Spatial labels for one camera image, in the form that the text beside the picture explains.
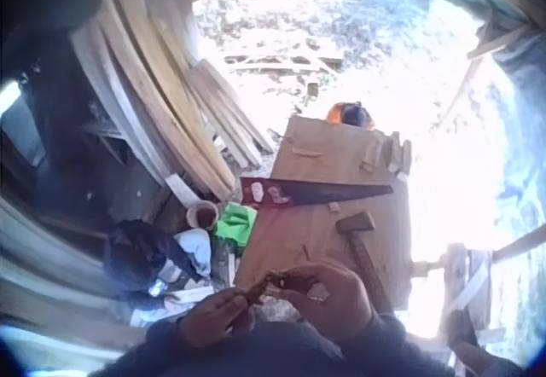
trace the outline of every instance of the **workbench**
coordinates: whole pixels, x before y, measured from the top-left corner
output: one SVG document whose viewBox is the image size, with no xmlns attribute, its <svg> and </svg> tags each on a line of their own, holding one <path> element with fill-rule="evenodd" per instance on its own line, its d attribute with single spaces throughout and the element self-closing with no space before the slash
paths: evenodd
<svg viewBox="0 0 546 377">
<path fill-rule="evenodd" d="M 387 170 L 388 145 L 383 145 L 380 162 L 371 172 L 362 167 L 366 148 L 375 145 L 378 137 L 385 139 L 379 131 L 351 125 L 302 117 L 290 119 L 271 178 L 388 184 L 394 193 L 340 202 L 337 212 L 329 205 L 262 207 L 237 271 L 237 286 L 250 287 L 267 270 L 284 270 L 309 261 L 355 269 L 347 240 L 337 234 L 335 222 L 366 211 L 376 228 L 360 233 L 359 238 L 368 249 L 393 307 L 407 307 L 412 267 L 408 188 Z"/>
</svg>

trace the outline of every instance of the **hand saw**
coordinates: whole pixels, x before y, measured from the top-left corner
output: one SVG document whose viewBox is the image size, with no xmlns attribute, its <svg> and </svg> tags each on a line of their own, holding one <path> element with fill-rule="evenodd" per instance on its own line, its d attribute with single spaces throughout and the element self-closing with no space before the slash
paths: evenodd
<svg viewBox="0 0 546 377">
<path fill-rule="evenodd" d="M 361 200 L 392 194 L 390 185 L 312 183 L 286 179 L 241 178 L 242 205 L 284 208 Z"/>
</svg>

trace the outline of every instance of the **hammer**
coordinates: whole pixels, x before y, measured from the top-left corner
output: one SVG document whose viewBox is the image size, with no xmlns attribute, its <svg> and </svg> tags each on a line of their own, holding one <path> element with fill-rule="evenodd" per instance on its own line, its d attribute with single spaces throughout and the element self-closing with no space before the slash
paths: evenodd
<svg viewBox="0 0 546 377">
<path fill-rule="evenodd" d="M 341 236 L 347 239 L 352 258 L 357 264 L 357 274 L 364 282 L 369 300 L 378 313 L 393 313 L 391 302 L 385 294 L 385 289 L 375 273 L 374 264 L 366 246 L 358 236 L 358 232 L 374 230 L 374 219 L 367 212 L 360 212 L 351 217 L 344 217 L 335 223 L 335 228 Z"/>
</svg>

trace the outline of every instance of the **green cloth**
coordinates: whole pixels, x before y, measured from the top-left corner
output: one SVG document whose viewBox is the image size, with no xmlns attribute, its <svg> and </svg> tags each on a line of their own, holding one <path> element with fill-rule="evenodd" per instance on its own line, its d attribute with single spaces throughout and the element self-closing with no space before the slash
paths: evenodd
<svg viewBox="0 0 546 377">
<path fill-rule="evenodd" d="M 256 210 L 230 202 L 216 224 L 216 236 L 231 239 L 238 247 L 245 247 L 253 230 Z"/>
</svg>

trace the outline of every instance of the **hammer head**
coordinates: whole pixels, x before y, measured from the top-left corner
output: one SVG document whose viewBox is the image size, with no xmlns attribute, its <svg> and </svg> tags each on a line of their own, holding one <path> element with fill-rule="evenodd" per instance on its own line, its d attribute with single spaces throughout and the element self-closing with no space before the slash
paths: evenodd
<svg viewBox="0 0 546 377">
<path fill-rule="evenodd" d="M 374 219 L 367 212 L 360 212 L 351 217 L 344 217 L 335 223 L 335 228 L 340 235 L 349 235 L 351 232 L 361 230 L 374 230 Z"/>
</svg>

